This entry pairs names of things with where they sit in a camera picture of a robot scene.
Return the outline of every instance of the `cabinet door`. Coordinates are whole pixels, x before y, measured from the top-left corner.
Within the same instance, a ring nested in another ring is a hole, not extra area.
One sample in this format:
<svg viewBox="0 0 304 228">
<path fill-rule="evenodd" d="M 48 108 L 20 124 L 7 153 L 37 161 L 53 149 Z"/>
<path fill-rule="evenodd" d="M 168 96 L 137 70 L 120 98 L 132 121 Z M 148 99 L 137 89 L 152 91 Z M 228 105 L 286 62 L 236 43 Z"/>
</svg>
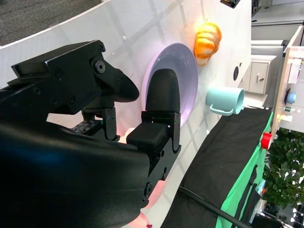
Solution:
<svg viewBox="0 0 304 228">
<path fill-rule="evenodd" d="M 246 73 L 244 74 L 244 76 L 238 86 L 239 88 L 243 88 L 245 91 L 249 91 L 251 66 L 252 66 L 252 63 L 250 63 Z"/>
<path fill-rule="evenodd" d="M 252 63 L 249 92 L 264 94 L 267 81 L 268 63 Z"/>
</svg>

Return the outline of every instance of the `purple plate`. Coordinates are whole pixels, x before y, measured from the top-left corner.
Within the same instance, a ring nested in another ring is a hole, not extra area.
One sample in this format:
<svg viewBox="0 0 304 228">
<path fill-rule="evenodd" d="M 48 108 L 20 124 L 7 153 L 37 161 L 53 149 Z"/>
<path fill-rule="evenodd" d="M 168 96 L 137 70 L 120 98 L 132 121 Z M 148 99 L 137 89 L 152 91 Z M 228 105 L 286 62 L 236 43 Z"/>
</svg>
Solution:
<svg viewBox="0 0 304 228">
<path fill-rule="evenodd" d="M 151 61 L 142 83 L 142 110 L 146 107 L 148 85 L 155 71 L 169 68 L 177 75 L 180 88 L 181 127 L 189 118 L 198 92 L 199 74 L 191 50 L 182 43 L 173 43 L 161 50 Z"/>
</svg>

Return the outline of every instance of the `black cable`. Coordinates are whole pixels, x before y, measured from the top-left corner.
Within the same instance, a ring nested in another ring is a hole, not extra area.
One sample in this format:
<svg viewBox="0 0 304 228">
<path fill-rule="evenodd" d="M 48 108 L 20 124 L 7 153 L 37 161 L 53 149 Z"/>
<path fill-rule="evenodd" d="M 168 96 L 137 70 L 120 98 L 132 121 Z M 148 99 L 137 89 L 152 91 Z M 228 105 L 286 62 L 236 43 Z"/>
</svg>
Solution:
<svg viewBox="0 0 304 228">
<path fill-rule="evenodd" d="M 217 207 L 213 206 L 212 204 L 206 202 L 202 197 L 198 196 L 197 194 L 193 193 L 192 191 L 190 191 L 184 187 L 181 187 L 181 186 L 179 187 L 179 191 L 181 193 L 185 194 L 186 196 L 190 197 L 191 199 L 197 201 L 199 204 L 203 205 L 204 207 L 208 208 L 209 210 L 215 212 L 216 214 L 218 214 L 222 218 L 226 219 L 227 221 L 233 223 L 235 226 L 237 226 L 239 228 L 252 228 L 251 226 L 244 224 L 243 222 L 235 219 L 234 217 L 227 214 L 226 212 L 224 212 L 224 211 L 218 209 Z"/>
</svg>

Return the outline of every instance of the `croissant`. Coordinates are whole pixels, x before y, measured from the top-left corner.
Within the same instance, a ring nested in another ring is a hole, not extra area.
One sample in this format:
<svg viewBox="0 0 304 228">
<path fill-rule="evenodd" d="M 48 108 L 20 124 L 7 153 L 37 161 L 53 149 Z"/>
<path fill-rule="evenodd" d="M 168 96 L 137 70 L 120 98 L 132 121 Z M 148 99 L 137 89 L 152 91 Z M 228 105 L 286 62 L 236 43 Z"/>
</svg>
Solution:
<svg viewBox="0 0 304 228">
<path fill-rule="evenodd" d="M 222 33 L 219 27 L 212 22 L 205 22 L 196 33 L 194 56 L 199 66 L 204 66 L 218 51 Z"/>
</svg>

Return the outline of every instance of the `black hole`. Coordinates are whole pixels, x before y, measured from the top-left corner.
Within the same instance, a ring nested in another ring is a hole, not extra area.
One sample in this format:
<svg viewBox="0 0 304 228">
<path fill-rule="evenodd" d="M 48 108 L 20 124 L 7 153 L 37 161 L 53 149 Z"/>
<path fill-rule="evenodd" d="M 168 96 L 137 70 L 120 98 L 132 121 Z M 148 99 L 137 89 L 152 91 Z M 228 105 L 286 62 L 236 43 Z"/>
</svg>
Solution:
<svg viewBox="0 0 304 228">
<path fill-rule="evenodd" d="M 233 80 L 236 80 L 238 78 L 238 66 L 234 69 L 233 72 Z"/>
</svg>

